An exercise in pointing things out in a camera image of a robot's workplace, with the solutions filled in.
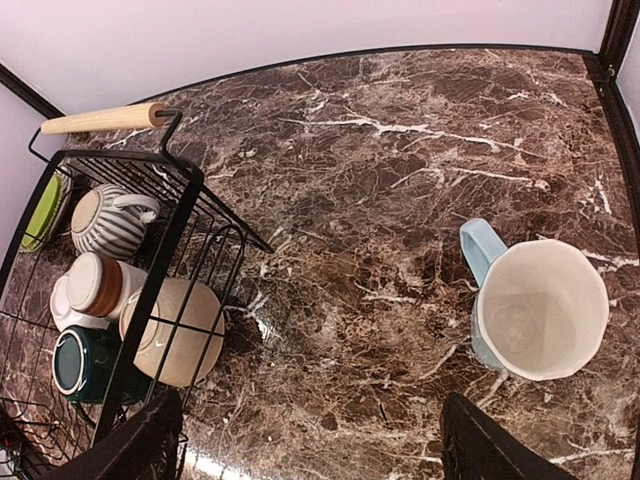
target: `black edge trim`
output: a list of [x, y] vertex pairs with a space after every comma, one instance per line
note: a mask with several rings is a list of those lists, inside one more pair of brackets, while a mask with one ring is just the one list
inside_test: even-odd
[[185, 90], [188, 88], [195, 88], [205, 85], [210, 82], [217, 82], [220, 80], [226, 80], [228, 78], [237, 77], [240, 75], [246, 75], [249, 73], [261, 72], [264, 70], [269, 70], [271, 68], [278, 67], [287, 67], [289, 65], [300, 65], [307, 62], [315, 62], [317, 60], [328, 60], [331, 58], [342, 58], [342, 57], [352, 57], [357, 55], [371, 55], [376, 53], [393, 53], [393, 52], [415, 52], [421, 50], [483, 50], [483, 49], [491, 49], [491, 50], [533, 50], [533, 51], [542, 51], [542, 52], [559, 52], [559, 53], [569, 53], [574, 55], [594, 55], [593, 52], [588, 50], [580, 50], [577, 48], [560, 48], [560, 47], [545, 47], [539, 45], [522, 45], [522, 44], [503, 44], [503, 43], [440, 43], [434, 45], [405, 45], [401, 47], [383, 47], [383, 48], [372, 48], [372, 49], [364, 49], [364, 50], [352, 50], [349, 52], [340, 52], [340, 53], [329, 53], [326, 55], [317, 55], [314, 57], [305, 57], [298, 58], [295, 60], [286, 60], [284, 62], [278, 63], [270, 63], [267, 65], [261, 65], [259, 67], [248, 68], [246, 70], [240, 70], [237, 72], [227, 73], [225, 75], [220, 75], [218, 77], [208, 78], [206, 80], [199, 80], [195, 83], [189, 83], [187, 85], [183, 85], [181, 87], [172, 88], [171, 90], [167, 90], [162, 93], [156, 93], [154, 95], [145, 97], [141, 100], [137, 100], [135, 102], [130, 103], [130, 105], [135, 105], [138, 103], [145, 103], [151, 100], [154, 100], [163, 95], [169, 95], [171, 93], [179, 92], [180, 90]]
[[616, 146], [622, 175], [627, 187], [636, 248], [640, 252], [640, 144], [627, 105], [615, 80], [608, 77], [601, 57], [583, 56], [593, 86], [596, 89], [609, 130]]
[[64, 117], [64, 113], [54, 107], [42, 95], [36, 92], [29, 85], [16, 77], [11, 70], [0, 63], [0, 83], [7, 87], [17, 97], [22, 99], [40, 115], [49, 119]]
[[613, 78], [620, 71], [639, 13], [640, 1], [613, 0], [599, 53], [608, 75]]

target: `wooden handle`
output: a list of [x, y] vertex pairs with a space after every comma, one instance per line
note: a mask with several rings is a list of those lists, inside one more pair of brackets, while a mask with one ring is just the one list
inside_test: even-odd
[[46, 135], [54, 135], [57, 133], [155, 128], [160, 127], [167, 120], [166, 118], [156, 117], [156, 112], [163, 109], [164, 105], [162, 103], [143, 103], [130, 107], [79, 113], [78, 115], [47, 120], [43, 122], [40, 129]]

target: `cup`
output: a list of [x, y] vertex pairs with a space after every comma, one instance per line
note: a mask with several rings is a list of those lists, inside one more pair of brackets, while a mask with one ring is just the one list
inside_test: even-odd
[[471, 315], [480, 362], [539, 381], [573, 375], [593, 358], [609, 300], [580, 250], [558, 240], [507, 248], [480, 218], [460, 228], [460, 243], [480, 287]]
[[67, 275], [71, 308], [113, 322], [118, 321], [127, 299], [147, 279], [144, 270], [92, 252], [80, 255]]
[[[102, 403], [120, 351], [120, 338], [108, 330], [69, 327], [53, 351], [53, 380], [73, 403]], [[142, 400], [151, 380], [132, 367], [122, 396], [123, 405]]]
[[71, 218], [71, 238], [78, 252], [96, 252], [127, 260], [144, 240], [160, 204], [146, 195], [131, 195], [117, 185], [100, 185], [80, 199]]
[[69, 304], [67, 296], [67, 283], [69, 275], [64, 274], [53, 286], [53, 292], [49, 298], [49, 310], [53, 316], [56, 327], [61, 332], [71, 326], [85, 328], [99, 328], [106, 330], [111, 325], [111, 321], [106, 318], [92, 317], [84, 313], [76, 312]]
[[[195, 381], [203, 379], [211, 371], [222, 350], [224, 336], [224, 316], [220, 311], [220, 302], [216, 294], [198, 282], [193, 285], [193, 290], [190, 290], [189, 286], [188, 280], [164, 280], [151, 312], [152, 318], [147, 323], [133, 362], [152, 378], [155, 378], [158, 369], [162, 368], [159, 381], [175, 387], [187, 387], [191, 384], [205, 348], [206, 353]], [[125, 338], [131, 323], [140, 293], [140, 290], [134, 293], [122, 311], [122, 339]], [[169, 343], [176, 322], [180, 326]], [[209, 332], [214, 330], [214, 326], [215, 335], [209, 341]], [[162, 356], [167, 348], [169, 352], [162, 363]]]

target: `black wire dish rack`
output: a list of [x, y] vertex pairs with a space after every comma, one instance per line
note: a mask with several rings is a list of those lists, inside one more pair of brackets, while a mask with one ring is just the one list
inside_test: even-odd
[[[273, 252], [204, 185], [203, 173], [196, 166], [169, 153], [167, 144], [182, 119], [180, 111], [165, 110], [160, 104], [145, 104], [114, 109], [110, 115], [123, 113], [125, 117], [129, 115], [128, 123], [117, 123], [115, 128], [105, 128], [103, 124], [99, 129], [163, 124], [166, 131], [158, 153], [73, 149], [60, 150], [48, 159], [33, 147], [40, 129], [29, 144], [31, 153], [43, 160], [46, 167], [0, 269], [0, 467], [7, 467], [0, 468], [0, 478], [6, 478], [7, 474], [3, 473], [6, 470], [15, 478], [37, 478], [103, 440], [140, 408], [138, 404], [125, 410], [121, 405], [122, 385], [134, 368], [133, 360], [150, 318], [173, 325], [166, 352], [179, 328], [207, 336], [197, 372], [209, 342], [213, 336], [220, 336], [215, 330], [218, 322], [224, 321], [224, 307], [230, 300], [245, 249], [253, 246]], [[65, 133], [98, 129], [92, 125], [89, 122]], [[72, 206], [84, 193], [103, 183], [120, 185], [130, 193], [148, 195], [161, 203], [158, 221], [150, 226], [144, 243], [131, 260], [144, 268], [148, 277], [101, 405], [77, 407], [69, 403], [52, 380], [51, 356], [59, 331], [49, 313], [48, 302], [54, 282], [77, 256], [70, 236], [54, 236], [35, 253], [20, 251], [29, 220], [56, 172], [73, 178], [74, 188], [68, 193]], [[199, 281], [216, 293], [221, 308], [211, 330], [181, 325], [180, 318], [173, 323], [151, 316], [167, 276], [189, 279], [189, 292]], [[151, 382], [145, 404], [169, 388], [158, 382], [165, 360], [166, 353]], [[179, 389], [183, 406], [189, 401], [195, 372], [191, 384]]]

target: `brown marble surface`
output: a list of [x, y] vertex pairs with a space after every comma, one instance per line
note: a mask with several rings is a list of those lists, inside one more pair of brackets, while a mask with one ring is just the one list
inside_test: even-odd
[[[438, 479], [464, 393], [579, 478], [628, 478], [639, 262], [618, 159], [578, 56], [427, 51], [322, 60], [160, 97], [172, 151], [277, 249], [248, 252], [229, 337], [187, 405], [185, 478]], [[72, 142], [144, 149], [148, 130]], [[458, 229], [557, 238], [607, 285], [602, 347], [529, 382], [473, 356]]]

